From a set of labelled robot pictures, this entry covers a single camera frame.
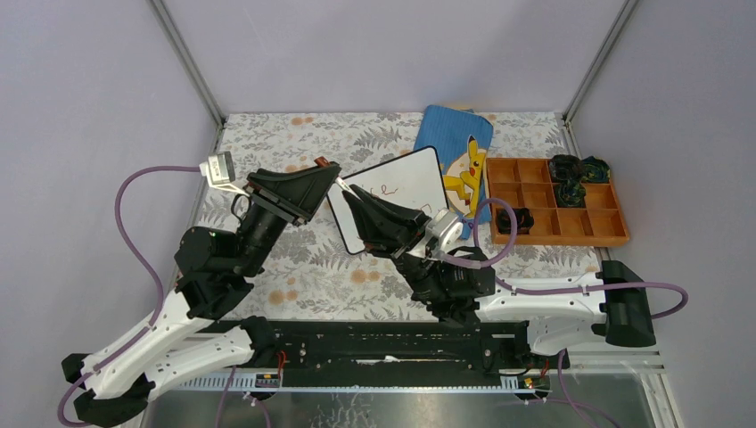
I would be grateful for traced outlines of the white whiteboard marker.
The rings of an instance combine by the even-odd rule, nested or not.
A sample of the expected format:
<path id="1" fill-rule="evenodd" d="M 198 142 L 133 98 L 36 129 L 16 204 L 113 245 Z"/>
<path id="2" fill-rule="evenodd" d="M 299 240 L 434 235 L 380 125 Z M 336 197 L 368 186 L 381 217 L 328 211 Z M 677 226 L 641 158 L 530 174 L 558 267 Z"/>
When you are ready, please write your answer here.
<path id="1" fill-rule="evenodd" d="M 339 186 L 339 188 L 344 192 L 352 192 L 352 189 L 349 187 L 349 185 L 340 177 L 337 177 L 335 180 L 335 183 Z"/>

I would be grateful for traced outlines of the white whiteboard black frame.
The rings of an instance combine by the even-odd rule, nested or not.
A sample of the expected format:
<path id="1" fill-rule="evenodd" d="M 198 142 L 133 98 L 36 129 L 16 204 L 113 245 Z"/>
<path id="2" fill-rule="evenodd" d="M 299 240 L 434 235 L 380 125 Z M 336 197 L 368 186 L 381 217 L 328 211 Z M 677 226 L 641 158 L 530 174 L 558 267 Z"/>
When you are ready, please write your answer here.
<path id="1" fill-rule="evenodd" d="M 424 147 L 382 162 L 343 180 L 385 201 L 422 210 L 431 217 L 448 207 L 438 154 L 433 147 Z M 347 253 L 357 255 L 364 251 L 365 246 L 358 238 L 354 218 L 342 192 L 343 189 L 334 184 L 327 199 Z"/>

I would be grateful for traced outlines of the red marker cap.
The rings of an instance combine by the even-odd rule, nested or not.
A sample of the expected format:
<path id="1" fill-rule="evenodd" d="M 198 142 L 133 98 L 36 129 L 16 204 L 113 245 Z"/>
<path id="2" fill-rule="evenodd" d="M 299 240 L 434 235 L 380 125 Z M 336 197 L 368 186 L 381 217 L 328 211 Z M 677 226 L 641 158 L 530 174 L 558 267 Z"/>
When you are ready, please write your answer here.
<path id="1" fill-rule="evenodd" d="M 330 165 L 330 162 L 325 157 L 319 157 L 315 159 L 315 164 L 319 167 L 325 168 Z"/>

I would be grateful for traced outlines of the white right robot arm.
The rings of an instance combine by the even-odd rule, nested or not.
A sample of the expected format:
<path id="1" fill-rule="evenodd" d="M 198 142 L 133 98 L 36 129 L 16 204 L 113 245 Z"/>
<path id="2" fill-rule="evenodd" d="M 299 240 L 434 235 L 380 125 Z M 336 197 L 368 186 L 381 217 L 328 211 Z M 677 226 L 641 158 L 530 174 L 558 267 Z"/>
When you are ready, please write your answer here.
<path id="1" fill-rule="evenodd" d="M 645 290 L 620 279 L 625 266 L 562 278 L 497 277 L 480 248 L 454 247 L 457 214 L 385 201 L 357 185 L 342 191 L 367 253 L 390 260 L 441 323 L 474 326 L 523 322 L 527 331 L 511 344 L 513 359 L 533 367 L 545 356 L 583 342 L 603 340 L 623 348 L 655 345 Z"/>

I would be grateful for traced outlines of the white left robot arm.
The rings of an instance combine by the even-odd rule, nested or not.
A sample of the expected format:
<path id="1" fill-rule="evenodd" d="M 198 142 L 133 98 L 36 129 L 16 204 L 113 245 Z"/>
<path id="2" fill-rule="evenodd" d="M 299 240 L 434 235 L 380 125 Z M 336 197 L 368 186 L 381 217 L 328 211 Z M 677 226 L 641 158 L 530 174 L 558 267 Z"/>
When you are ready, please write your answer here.
<path id="1" fill-rule="evenodd" d="M 180 276 L 172 289 L 159 289 L 153 312 L 102 350 L 62 361 L 70 384 L 62 403 L 75 408 L 76 419 L 59 407 L 61 424 L 115 427 L 185 381 L 226 366 L 274 360 L 275 335 L 264 317 L 248 317 L 221 338 L 185 350 L 175 345 L 220 320 L 252 291 L 252 279 L 284 229 L 314 217 L 341 167 L 319 159 L 292 173 L 259 169 L 236 184 L 232 162 L 214 155 L 196 172 L 211 187 L 247 201 L 238 228 L 187 229 L 174 257 Z"/>

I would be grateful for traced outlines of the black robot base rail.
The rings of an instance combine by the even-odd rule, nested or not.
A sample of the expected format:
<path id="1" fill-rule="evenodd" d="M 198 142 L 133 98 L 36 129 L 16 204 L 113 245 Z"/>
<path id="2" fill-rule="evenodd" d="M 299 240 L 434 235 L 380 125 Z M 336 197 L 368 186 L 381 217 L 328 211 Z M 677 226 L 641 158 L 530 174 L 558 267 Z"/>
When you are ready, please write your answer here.
<path id="1" fill-rule="evenodd" d="M 591 335 L 558 343 L 536 323 L 450 327 L 412 322 L 219 321 L 162 351 L 136 379 L 147 398 L 179 387 L 218 387 L 236 368 L 252 391 L 544 391 L 558 369 L 638 366 L 647 347 L 623 349 Z"/>

